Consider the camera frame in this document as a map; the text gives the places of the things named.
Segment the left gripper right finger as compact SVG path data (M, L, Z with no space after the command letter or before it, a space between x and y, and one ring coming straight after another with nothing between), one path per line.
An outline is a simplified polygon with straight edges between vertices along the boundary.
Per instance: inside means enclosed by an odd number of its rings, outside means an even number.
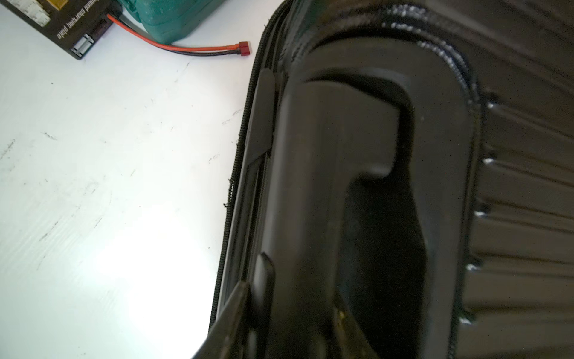
M333 298L332 358L379 358L341 296Z

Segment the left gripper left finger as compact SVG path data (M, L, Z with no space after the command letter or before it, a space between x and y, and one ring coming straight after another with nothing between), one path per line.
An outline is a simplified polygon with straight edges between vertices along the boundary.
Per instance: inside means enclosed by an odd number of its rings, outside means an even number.
M243 358L249 313L250 286L237 283L229 301L193 359Z

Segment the black hard-shell suitcase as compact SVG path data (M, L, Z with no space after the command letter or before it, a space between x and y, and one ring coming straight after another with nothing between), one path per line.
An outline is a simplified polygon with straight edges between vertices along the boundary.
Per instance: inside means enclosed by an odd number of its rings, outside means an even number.
M332 358L573 356L573 3L284 1L240 128L209 332Z

